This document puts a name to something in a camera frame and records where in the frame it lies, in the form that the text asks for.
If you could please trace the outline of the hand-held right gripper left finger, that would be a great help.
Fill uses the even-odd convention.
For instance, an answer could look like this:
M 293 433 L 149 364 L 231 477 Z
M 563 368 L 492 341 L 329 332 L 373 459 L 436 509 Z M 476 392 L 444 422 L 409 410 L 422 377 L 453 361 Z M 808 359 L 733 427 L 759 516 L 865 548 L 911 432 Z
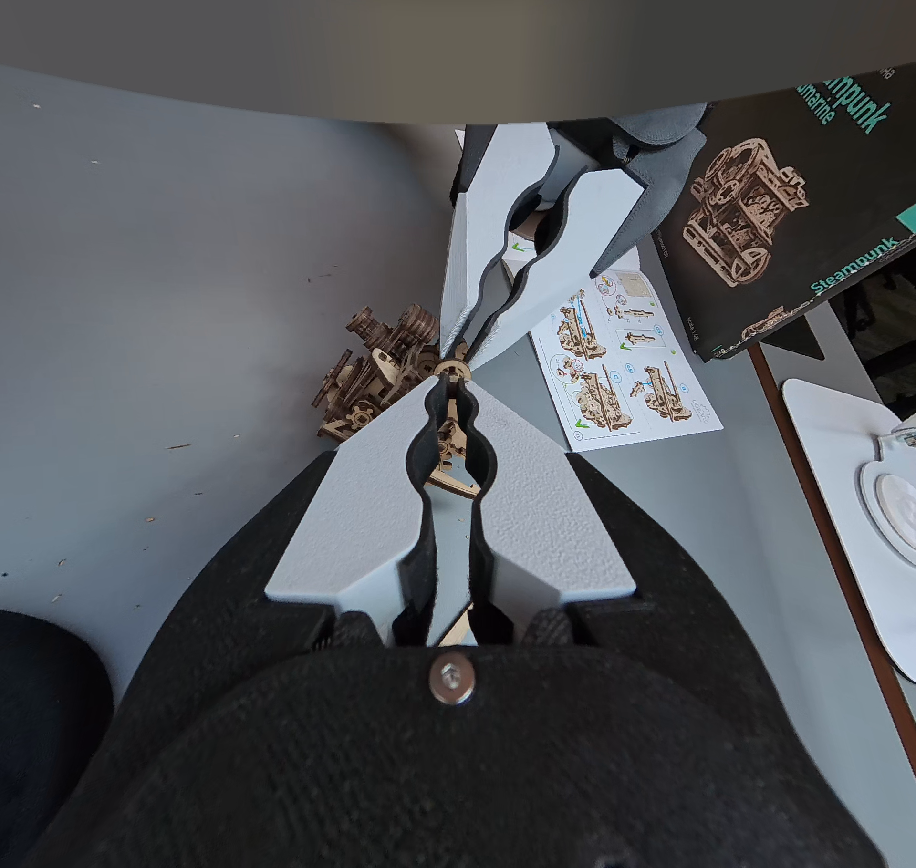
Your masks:
M 426 645 L 437 567 L 424 485 L 440 461 L 439 427 L 431 376 L 335 452 L 269 599 L 363 611 L 387 645 Z

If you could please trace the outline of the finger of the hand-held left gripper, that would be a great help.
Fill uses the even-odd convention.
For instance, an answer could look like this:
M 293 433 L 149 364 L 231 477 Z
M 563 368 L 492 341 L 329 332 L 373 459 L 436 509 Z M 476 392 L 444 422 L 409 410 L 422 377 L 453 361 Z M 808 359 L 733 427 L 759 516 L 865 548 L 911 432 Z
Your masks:
M 466 126 L 441 299 L 442 358 L 479 307 L 482 279 L 502 256 L 520 204 L 544 184 L 553 202 L 580 169 L 598 166 L 544 123 Z
M 466 356 L 470 367 L 507 350 L 589 277 L 643 191 L 622 169 L 578 175 L 560 199 L 560 231 L 552 244 L 518 271 L 510 297 L 486 317 L 480 308 L 485 281 L 507 251 L 507 240 L 502 256 L 482 279 L 479 307 L 464 331 L 477 319 L 483 321 Z

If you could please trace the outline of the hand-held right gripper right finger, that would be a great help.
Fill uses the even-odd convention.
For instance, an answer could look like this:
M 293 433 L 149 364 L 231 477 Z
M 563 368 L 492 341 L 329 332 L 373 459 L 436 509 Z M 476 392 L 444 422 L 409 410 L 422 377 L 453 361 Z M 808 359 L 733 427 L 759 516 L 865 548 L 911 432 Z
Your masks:
M 476 643 L 519 641 L 544 609 L 631 596 L 634 579 L 562 448 L 476 383 L 457 381 L 454 396 L 480 485 L 469 536 Z

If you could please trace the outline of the wooden mechanical model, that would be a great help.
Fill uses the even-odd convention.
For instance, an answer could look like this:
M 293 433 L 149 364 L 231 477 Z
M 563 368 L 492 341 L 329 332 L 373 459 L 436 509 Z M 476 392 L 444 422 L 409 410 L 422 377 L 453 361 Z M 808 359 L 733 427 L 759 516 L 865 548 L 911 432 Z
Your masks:
M 351 360 L 352 351 L 345 351 L 324 377 L 312 402 L 312 407 L 327 403 L 318 437 L 345 442 L 422 380 L 438 372 L 443 360 L 438 344 L 431 343 L 438 326 L 439 321 L 417 304 L 409 306 L 393 327 L 376 320 L 369 307 L 355 314 L 346 327 L 362 340 L 367 353 Z M 459 426 L 454 398 L 449 400 L 448 414 L 437 439 L 440 462 L 427 485 L 473 500 L 479 486 L 463 485 L 451 475 L 452 461 L 466 460 L 466 435 Z M 409 605 L 395 619 L 396 645 L 419 639 L 420 625 L 431 622 L 432 603 L 433 599 L 422 614 Z

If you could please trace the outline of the white instruction booklet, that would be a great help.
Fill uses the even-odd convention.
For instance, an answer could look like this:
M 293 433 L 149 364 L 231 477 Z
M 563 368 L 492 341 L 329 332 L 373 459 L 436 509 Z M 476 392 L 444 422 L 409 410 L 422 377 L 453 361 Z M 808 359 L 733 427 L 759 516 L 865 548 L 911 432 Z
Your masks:
M 719 432 L 723 423 L 630 250 L 584 278 L 512 348 L 545 385 L 538 425 L 585 452 Z

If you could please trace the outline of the black model kit box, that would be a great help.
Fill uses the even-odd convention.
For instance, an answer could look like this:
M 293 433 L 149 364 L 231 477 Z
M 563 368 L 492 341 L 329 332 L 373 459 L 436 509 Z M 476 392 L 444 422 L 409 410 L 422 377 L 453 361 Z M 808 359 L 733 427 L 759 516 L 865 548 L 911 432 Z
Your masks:
M 725 358 L 914 245 L 915 65 L 719 102 L 654 234 L 693 351 Z

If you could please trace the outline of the white plastic tray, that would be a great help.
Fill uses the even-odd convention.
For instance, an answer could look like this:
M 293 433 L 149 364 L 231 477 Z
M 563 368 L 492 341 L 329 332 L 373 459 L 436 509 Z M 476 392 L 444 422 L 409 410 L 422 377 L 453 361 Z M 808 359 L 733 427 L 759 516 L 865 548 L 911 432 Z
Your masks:
M 866 462 L 903 454 L 915 462 L 915 416 L 789 379 L 782 396 L 876 632 L 899 670 L 915 680 L 915 566 L 876 530 L 859 489 Z

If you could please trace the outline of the round white coaster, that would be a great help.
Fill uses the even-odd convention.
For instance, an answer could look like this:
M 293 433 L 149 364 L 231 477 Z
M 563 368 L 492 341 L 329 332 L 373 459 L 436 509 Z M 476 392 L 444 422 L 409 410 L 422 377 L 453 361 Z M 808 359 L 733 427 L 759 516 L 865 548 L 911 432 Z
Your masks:
M 915 565 L 915 462 L 903 454 L 866 462 L 858 485 L 876 530 L 898 554 Z

